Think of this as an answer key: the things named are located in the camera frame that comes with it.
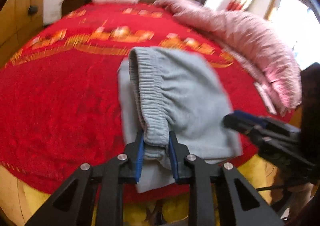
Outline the wooden wardrobe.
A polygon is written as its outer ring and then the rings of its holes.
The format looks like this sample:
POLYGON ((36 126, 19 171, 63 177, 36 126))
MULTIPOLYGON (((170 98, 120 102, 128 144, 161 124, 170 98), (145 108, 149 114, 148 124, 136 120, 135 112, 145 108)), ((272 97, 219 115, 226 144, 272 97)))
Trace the wooden wardrobe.
POLYGON ((43 0, 1 1, 1 66, 31 37, 43 28, 43 0), (36 5, 37 14, 29 16, 28 8, 36 5))

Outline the yellow fluffy blanket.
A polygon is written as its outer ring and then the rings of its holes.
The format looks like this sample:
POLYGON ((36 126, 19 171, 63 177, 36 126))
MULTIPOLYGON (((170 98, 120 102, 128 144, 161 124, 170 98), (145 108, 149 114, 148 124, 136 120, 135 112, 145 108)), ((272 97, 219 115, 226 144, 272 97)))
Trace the yellow fluffy blanket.
MULTIPOLYGON (((255 155, 238 167, 242 175, 255 187, 273 182, 275 167, 255 155)), ((124 186, 124 225, 153 225, 152 215, 160 212, 164 221, 174 223, 188 218, 189 187, 171 184, 163 188, 137 193, 133 185, 124 186)))

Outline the small black hanging bag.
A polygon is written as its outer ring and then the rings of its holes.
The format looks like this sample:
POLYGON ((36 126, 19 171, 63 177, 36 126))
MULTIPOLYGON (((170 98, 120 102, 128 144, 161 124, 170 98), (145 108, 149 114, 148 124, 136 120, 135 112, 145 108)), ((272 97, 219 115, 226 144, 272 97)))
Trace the small black hanging bag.
POLYGON ((29 8, 28 8, 28 15, 29 15, 29 16, 35 15, 35 14, 38 13, 38 11, 39 11, 38 6, 36 6, 36 5, 31 5, 31 6, 29 6, 29 8))

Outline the window with wooden frame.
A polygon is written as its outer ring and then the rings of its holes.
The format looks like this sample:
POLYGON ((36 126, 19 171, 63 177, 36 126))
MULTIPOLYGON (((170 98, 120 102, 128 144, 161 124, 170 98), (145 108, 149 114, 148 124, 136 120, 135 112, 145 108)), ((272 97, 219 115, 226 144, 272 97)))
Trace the window with wooden frame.
POLYGON ((271 0, 265 19, 291 49, 301 70, 319 62, 319 21, 306 0, 271 0))

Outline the pink checked quilt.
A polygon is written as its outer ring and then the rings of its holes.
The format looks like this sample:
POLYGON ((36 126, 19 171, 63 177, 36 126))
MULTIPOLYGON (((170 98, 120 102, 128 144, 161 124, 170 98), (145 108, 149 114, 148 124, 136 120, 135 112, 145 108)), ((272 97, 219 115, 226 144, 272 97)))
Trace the pink checked quilt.
POLYGON ((284 115, 302 101, 299 66, 271 24, 244 11, 214 11, 194 0, 156 0, 181 24, 219 43, 262 86, 284 115))

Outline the dark wooden nightstand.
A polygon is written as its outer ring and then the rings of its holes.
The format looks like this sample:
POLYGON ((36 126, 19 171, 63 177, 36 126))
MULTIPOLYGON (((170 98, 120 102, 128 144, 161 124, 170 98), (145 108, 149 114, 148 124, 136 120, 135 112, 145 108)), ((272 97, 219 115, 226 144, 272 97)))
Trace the dark wooden nightstand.
POLYGON ((91 0, 62 0, 61 17, 65 17, 74 10, 90 3, 91 0))

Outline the grey sweatpants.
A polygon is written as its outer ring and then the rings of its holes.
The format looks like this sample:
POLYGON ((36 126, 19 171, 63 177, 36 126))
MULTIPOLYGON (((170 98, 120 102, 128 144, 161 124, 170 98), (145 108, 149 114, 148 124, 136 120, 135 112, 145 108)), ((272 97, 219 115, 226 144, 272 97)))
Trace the grey sweatpants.
POLYGON ((134 47, 118 69, 124 142, 144 132, 144 165, 138 193, 174 182, 169 133, 209 164, 242 155, 237 132, 225 128, 232 112, 217 73, 196 52, 134 47))

